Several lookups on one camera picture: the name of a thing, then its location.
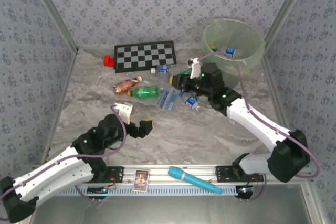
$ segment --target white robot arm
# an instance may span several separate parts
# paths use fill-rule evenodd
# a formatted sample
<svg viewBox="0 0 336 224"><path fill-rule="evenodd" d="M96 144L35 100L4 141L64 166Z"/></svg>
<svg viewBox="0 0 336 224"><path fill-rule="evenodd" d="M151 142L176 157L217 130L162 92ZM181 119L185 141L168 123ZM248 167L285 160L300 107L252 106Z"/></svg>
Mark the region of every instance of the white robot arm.
<svg viewBox="0 0 336 224"><path fill-rule="evenodd" d="M123 140L121 123L126 134L132 137L145 137L152 130L151 120L140 121L140 127L130 122L133 105L116 103L114 109L121 120L115 114L109 114L97 127L79 136L62 153L39 168L14 179L5 177L0 180L0 195L10 223L27 218L36 207L71 186L101 181L107 166L100 155Z"/></svg>
<svg viewBox="0 0 336 224"><path fill-rule="evenodd" d="M246 180L255 173L271 173L278 180L288 182L310 162L309 155L300 146L283 134L279 134L280 132L286 133L307 147L306 137L301 131L291 132L251 106L247 108L242 96L225 86L222 73L215 63L206 63L201 66L198 59L191 59L188 64L192 69L191 74L175 75L170 78L171 84L183 92L193 91L197 95L208 97L214 110L251 131L270 151L268 154L260 155L245 153L236 159L233 162L233 169L238 180Z"/></svg>

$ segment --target patterned wallpaper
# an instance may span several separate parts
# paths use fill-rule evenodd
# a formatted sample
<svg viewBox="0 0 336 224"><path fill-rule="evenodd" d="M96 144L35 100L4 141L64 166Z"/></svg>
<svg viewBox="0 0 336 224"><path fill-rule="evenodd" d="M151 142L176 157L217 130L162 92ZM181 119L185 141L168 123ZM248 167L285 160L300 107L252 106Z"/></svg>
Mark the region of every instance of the patterned wallpaper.
<svg viewBox="0 0 336 224"><path fill-rule="evenodd" d="M283 0L53 0L77 46L171 40L200 45L215 17L249 23L263 34Z"/></svg>
<svg viewBox="0 0 336 224"><path fill-rule="evenodd" d="M297 0L268 53L291 128L322 167L316 186L336 223L336 0Z"/></svg>
<svg viewBox="0 0 336 224"><path fill-rule="evenodd" d="M40 0L0 0L0 178L38 164L72 53Z"/></svg>

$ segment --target chessboard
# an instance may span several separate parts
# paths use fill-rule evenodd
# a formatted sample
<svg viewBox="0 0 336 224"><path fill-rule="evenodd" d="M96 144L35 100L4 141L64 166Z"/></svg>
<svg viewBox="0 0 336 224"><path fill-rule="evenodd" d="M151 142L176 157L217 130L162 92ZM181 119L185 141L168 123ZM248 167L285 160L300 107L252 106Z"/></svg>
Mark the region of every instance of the chessboard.
<svg viewBox="0 0 336 224"><path fill-rule="evenodd" d="M163 64L176 64L173 41L114 47L114 69L116 73L150 70Z"/></svg>

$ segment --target playing card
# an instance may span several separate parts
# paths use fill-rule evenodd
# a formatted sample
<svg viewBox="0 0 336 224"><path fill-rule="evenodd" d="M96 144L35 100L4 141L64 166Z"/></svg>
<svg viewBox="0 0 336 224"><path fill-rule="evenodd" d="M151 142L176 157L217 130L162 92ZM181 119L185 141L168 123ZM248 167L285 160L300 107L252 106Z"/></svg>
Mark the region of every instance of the playing card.
<svg viewBox="0 0 336 224"><path fill-rule="evenodd" d="M136 170L133 191L147 191L149 181L149 170Z"/></svg>

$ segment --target marble floor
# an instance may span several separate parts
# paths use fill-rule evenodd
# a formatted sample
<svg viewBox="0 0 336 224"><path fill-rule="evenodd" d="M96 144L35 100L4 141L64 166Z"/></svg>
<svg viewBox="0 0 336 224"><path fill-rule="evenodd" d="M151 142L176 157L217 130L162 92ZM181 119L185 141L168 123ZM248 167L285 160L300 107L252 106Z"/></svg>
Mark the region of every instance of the marble floor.
<svg viewBox="0 0 336 224"><path fill-rule="evenodd" d="M191 57L202 56L199 49L175 49L179 68L186 68ZM178 101L174 111L164 112L156 100L139 100L117 96L112 86L120 81L141 76L140 86L155 85L150 71L118 73L104 67L103 55L112 49L80 50L72 71L57 131L51 143L49 158L55 157L79 135L97 126L116 100L130 101L138 118L153 119L153 130L145 138L128 137L124 148L106 158L108 165L123 164L229 164L245 152L263 153L266 148L244 127L220 113L205 109L198 113ZM250 103L275 121L264 73L261 66L244 76Z"/></svg>

